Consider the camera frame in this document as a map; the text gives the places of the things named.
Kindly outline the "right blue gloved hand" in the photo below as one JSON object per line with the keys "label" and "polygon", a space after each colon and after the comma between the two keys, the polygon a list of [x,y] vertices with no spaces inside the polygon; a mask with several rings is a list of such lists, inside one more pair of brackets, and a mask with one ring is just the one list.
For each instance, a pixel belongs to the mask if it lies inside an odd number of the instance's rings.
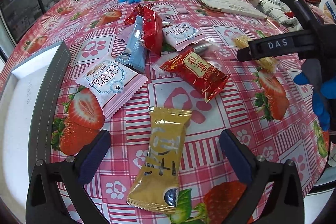
{"label": "right blue gloved hand", "polygon": [[330,128],[330,112],[323,103],[323,98],[335,99],[335,77],[322,84],[320,89],[321,94],[313,91],[313,112],[318,117],[319,125],[323,131],[328,131]]}

